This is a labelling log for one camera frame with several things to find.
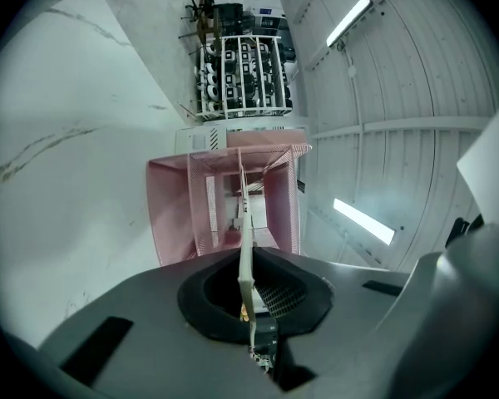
shelving rack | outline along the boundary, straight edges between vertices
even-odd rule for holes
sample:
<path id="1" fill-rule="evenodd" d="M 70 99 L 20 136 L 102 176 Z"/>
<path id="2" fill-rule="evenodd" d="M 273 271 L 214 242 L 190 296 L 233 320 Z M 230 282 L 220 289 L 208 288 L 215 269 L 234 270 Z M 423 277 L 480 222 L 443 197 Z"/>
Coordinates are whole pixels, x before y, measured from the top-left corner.
<path id="1" fill-rule="evenodd" d="M 221 55 L 220 55 L 220 72 L 219 72 L 219 88 L 221 90 L 221 106 L 217 111 L 208 111 L 206 105 L 207 95 L 202 91 L 200 102 L 198 105 L 197 116 L 203 118 L 204 121 L 241 118 L 248 116 L 285 116 L 292 111 L 292 108 L 286 105 L 285 84 L 283 81 L 283 66 L 279 55 L 278 40 L 280 37 L 271 36 L 228 36 L 222 37 Z M 269 55 L 261 52 L 260 44 L 265 44 L 268 47 Z M 246 98 L 245 79 L 243 73 L 242 61 L 242 46 L 249 46 L 250 60 L 247 62 L 252 66 L 254 62 L 254 71 L 250 73 L 254 77 L 255 94 L 252 97 Z M 235 61 L 235 87 L 240 94 L 238 98 L 228 99 L 226 95 L 226 65 L 225 54 L 232 50 L 236 53 Z M 264 66 L 269 64 L 270 71 L 264 72 Z M 205 51 L 203 47 L 200 49 L 200 69 L 203 71 L 205 66 Z M 266 74 L 271 75 L 271 94 L 268 94 L 269 102 L 266 102 Z M 253 100 L 255 106 L 247 106 L 246 99 Z"/>

light fixture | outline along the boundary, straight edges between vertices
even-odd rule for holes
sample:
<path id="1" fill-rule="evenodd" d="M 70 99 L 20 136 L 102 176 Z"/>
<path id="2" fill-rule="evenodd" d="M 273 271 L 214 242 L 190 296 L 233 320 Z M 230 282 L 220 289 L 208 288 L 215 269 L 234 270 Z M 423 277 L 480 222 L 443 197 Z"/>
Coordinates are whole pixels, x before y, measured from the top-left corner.
<path id="1" fill-rule="evenodd" d="M 340 21 L 340 24 L 331 32 L 331 35 L 327 38 L 327 46 L 331 47 L 348 28 L 370 8 L 371 5 L 371 0 L 358 0 L 357 4 L 353 6 L 353 9 L 349 11 L 344 19 Z"/>
<path id="2" fill-rule="evenodd" d="M 386 245 L 390 245 L 392 238 L 396 233 L 395 230 L 387 228 L 384 224 L 379 223 L 377 220 L 372 219 L 368 215 L 354 209 L 351 205 L 347 205 L 340 199 L 334 200 L 334 209 L 342 213 L 344 216 L 349 217 L 356 224 L 360 224 L 370 234 L 375 235 Z"/>

fluorescent light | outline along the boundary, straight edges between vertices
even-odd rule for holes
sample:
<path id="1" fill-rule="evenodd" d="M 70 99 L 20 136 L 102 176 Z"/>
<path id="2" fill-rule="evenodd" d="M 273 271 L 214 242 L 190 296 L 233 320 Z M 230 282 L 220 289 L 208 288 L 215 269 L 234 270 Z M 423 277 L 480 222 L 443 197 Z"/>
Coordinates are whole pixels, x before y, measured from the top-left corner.
<path id="1" fill-rule="evenodd" d="M 371 0 L 358 0 L 353 9 L 349 11 L 340 24 L 331 32 L 331 35 L 327 39 L 327 46 L 331 47 L 371 5 Z"/>
<path id="2" fill-rule="evenodd" d="M 374 234 L 386 245 L 390 245 L 392 242 L 393 235 L 396 233 L 395 230 L 387 228 L 384 224 L 379 223 L 377 220 L 372 219 L 357 209 L 354 209 L 351 205 L 347 205 L 346 203 L 340 201 L 340 199 L 334 200 L 334 209 L 342 213 L 344 216 L 349 217 L 356 224 L 360 224 L 370 234 Z"/>

white ceiling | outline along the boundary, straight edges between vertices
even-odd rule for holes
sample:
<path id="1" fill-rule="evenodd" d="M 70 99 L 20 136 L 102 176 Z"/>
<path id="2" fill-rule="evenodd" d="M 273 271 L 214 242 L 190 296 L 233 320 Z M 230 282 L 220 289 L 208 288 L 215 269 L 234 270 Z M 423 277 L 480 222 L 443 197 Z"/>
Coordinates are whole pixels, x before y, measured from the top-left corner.
<path id="1" fill-rule="evenodd" d="M 499 46 L 467 0 L 382 0 L 343 52 L 321 53 L 357 1 L 283 0 L 314 146 L 302 248 L 410 271 L 443 250 L 457 217 L 479 213 L 456 163 L 499 107 Z M 396 229 L 391 245 L 334 198 Z"/>

pink wire rack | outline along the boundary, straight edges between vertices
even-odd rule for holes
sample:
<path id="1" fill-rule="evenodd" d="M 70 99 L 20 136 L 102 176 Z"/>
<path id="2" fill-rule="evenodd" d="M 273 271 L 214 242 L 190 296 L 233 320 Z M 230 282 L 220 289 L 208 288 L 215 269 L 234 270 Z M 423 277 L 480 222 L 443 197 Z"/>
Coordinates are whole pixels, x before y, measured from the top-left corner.
<path id="1" fill-rule="evenodd" d="M 254 230 L 259 246 L 299 253 L 299 208 L 294 160 L 307 144 L 250 145 L 176 155 L 148 162 L 151 228 L 161 265 L 236 247 L 226 196 L 237 196 L 240 165 L 262 177 L 267 227 Z"/>

